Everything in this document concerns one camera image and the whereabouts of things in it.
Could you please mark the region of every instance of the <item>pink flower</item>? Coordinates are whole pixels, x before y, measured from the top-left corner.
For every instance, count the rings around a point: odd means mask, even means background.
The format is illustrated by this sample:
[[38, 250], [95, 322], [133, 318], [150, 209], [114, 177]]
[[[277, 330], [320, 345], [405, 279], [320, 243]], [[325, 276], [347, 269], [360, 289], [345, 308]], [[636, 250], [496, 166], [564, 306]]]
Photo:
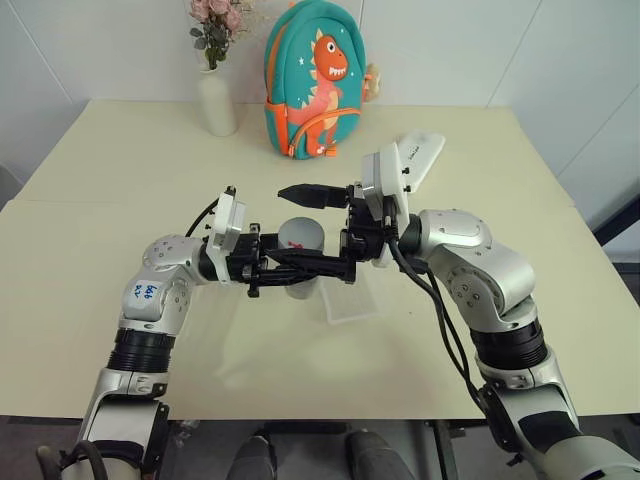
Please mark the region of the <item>pink flower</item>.
[[209, 0], [209, 6], [216, 15], [223, 15], [231, 8], [229, 0]]
[[242, 26], [242, 15], [240, 15], [238, 10], [231, 7], [227, 12], [224, 23], [229, 27], [231, 33], [234, 33]]
[[209, 18], [209, 4], [207, 0], [191, 0], [190, 15], [199, 22], [206, 22]]

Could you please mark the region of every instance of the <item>backpack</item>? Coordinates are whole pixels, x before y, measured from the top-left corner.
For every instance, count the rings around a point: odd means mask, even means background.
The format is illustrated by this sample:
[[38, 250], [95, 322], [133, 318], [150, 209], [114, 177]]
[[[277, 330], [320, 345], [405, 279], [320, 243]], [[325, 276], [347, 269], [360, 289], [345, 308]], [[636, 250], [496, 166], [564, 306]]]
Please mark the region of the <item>backpack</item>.
[[343, 8], [304, 0], [285, 12], [264, 56], [274, 148], [298, 159], [335, 155], [360, 118], [366, 69], [358, 25]]

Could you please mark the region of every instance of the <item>person's leg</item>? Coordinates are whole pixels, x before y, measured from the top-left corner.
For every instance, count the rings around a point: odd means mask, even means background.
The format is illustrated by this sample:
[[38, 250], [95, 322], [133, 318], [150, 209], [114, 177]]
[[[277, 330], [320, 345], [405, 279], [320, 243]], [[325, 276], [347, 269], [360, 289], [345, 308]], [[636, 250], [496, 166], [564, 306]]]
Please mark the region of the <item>person's leg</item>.
[[398, 452], [373, 432], [352, 433], [346, 450], [353, 480], [415, 480]]
[[266, 435], [256, 434], [238, 450], [227, 480], [275, 480], [276, 458]]

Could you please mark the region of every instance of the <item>vase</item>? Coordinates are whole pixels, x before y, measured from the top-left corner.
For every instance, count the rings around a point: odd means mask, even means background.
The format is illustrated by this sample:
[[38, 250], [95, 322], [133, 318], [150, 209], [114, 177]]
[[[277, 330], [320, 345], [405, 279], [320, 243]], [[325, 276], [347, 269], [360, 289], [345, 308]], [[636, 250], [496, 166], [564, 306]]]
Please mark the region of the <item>vase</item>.
[[229, 86], [215, 70], [200, 72], [198, 96], [202, 120], [216, 137], [226, 137], [238, 129]]

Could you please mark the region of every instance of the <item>floor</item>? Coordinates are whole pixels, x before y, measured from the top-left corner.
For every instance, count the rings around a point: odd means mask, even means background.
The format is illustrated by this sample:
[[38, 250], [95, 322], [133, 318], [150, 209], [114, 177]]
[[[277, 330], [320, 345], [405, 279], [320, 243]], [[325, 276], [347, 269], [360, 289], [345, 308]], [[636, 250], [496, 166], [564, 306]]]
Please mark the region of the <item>floor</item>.
[[[640, 304], [640, 275], [621, 272], [621, 277]], [[262, 425], [260, 421], [206, 421], [192, 429], [175, 424], [161, 480], [223, 480], [237, 448]], [[640, 458], [640, 426], [628, 416], [585, 417], [581, 427], [585, 433], [608, 438]], [[416, 480], [441, 480], [433, 430], [425, 422], [353, 421], [350, 428], [367, 428], [382, 435], [400, 453]], [[36, 447], [71, 449], [78, 429], [78, 420], [0, 416], [0, 477], [41, 478], [34, 457]], [[488, 427], [452, 430], [452, 437], [460, 480], [535, 479], [527, 464], [506, 466], [511, 455], [495, 446]], [[273, 442], [281, 480], [349, 479], [344, 434], [282, 433], [274, 435]]]

